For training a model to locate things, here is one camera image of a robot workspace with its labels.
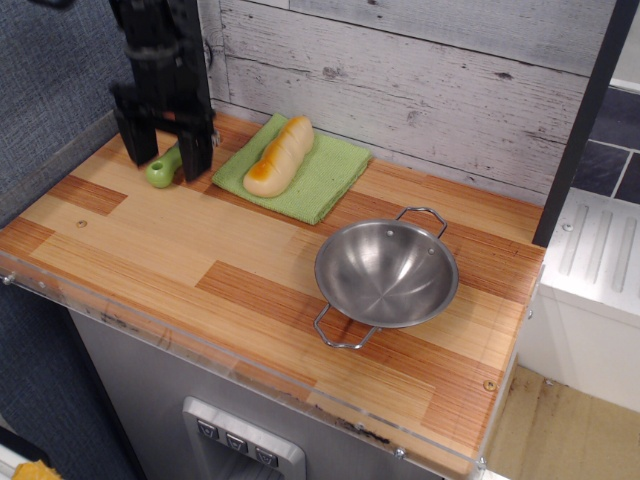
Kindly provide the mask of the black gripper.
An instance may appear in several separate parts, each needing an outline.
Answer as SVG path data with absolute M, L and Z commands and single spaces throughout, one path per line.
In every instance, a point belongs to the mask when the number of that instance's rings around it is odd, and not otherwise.
M 211 168 L 212 123 L 207 68 L 195 1 L 112 1 L 125 35 L 133 81 L 111 87 L 116 123 L 135 165 L 158 154 L 155 128 L 178 131 L 187 182 Z

